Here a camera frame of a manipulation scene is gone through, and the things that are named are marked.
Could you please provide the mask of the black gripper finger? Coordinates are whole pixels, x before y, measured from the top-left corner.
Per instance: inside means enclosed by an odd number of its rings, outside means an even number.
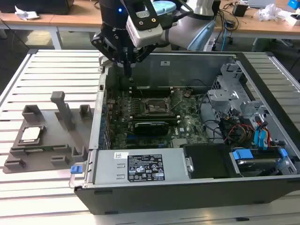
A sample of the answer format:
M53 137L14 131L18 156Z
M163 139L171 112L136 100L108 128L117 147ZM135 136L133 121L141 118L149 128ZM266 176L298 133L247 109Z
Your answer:
M122 46L121 35L113 33L111 36L105 37L100 32L94 36L91 43L111 62L123 68L124 76L128 76L128 61L126 51Z
M132 75L132 68L135 63L142 62L155 48L155 45L147 45L135 51L133 45L128 47L128 76Z

